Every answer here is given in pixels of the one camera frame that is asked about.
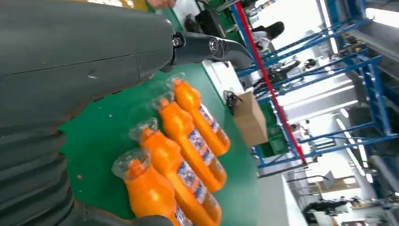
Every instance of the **bolt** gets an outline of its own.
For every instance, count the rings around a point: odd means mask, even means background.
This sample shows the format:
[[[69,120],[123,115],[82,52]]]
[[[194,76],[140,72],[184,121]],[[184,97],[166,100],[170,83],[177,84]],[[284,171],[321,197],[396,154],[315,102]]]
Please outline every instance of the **bolt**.
[[[172,43],[174,47],[178,47],[180,44],[182,44],[182,40],[180,38],[173,38]]]
[[[219,43],[218,43],[218,41],[216,39],[212,39],[212,40],[209,41],[209,50],[212,53],[217,52],[218,48],[219,48]]]

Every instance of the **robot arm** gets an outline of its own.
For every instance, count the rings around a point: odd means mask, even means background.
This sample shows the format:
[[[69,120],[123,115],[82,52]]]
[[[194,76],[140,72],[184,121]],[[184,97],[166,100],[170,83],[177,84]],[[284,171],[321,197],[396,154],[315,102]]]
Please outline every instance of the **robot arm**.
[[[74,199],[57,128],[91,101],[203,59],[252,63],[238,43],[175,32],[154,14],[0,0],[0,225],[131,225]]]

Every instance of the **cardboard box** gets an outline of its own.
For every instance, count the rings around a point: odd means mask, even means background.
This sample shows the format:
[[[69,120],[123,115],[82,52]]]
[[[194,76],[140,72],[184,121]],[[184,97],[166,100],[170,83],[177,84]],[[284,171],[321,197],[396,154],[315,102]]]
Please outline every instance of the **cardboard box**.
[[[269,140],[266,119],[252,91],[239,95],[239,98],[242,101],[237,102],[233,117],[245,143],[248,147],[266,143]]]

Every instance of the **person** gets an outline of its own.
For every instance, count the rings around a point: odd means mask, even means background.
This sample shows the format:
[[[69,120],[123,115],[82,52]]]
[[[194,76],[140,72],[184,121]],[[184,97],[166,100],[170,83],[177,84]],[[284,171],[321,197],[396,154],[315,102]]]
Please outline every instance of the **person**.
[[[281,21],[275,22],[274,24],[268,27],[258,26],[252,29],[251,30],[252,38],[254,39],[256,48],[259,51],[264,50],[264,47],[268,45],[270,41],[281,35],[284,29],[285,29],[284,23]]]

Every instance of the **black hair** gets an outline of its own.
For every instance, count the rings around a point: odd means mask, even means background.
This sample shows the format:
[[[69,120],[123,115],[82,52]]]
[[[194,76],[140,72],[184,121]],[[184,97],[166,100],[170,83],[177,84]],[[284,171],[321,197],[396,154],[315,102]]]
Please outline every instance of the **black hair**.
[[[316,65],[316,60],[315,59],[308,59],[307,61],[305,61],[305,67],[307,69],[312,68]]]
[[[284,29],[285,27],[283,22],[281,21],[275,22],[274,24],[265,28],[267,32],[267,38],[269,40],[277,38],[279,35],[283,33]]]

